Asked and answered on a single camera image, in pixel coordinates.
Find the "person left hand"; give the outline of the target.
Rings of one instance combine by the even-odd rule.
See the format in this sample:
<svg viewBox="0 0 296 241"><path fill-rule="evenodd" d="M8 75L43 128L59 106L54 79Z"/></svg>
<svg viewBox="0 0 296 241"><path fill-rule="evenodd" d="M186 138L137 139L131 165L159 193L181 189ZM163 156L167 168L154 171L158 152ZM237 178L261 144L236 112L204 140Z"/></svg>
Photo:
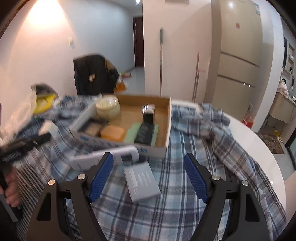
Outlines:
<svg viewBox="0 0 296 241"><path fill-rule="evenodd" d="M11 207L18 207L20 205L21 195L19 190L17 173L17 168L11 166L10 171L4 174L5 181L8 187L4 191L3 187L1 186L1 194L5 195L6 203Z"/></svg>

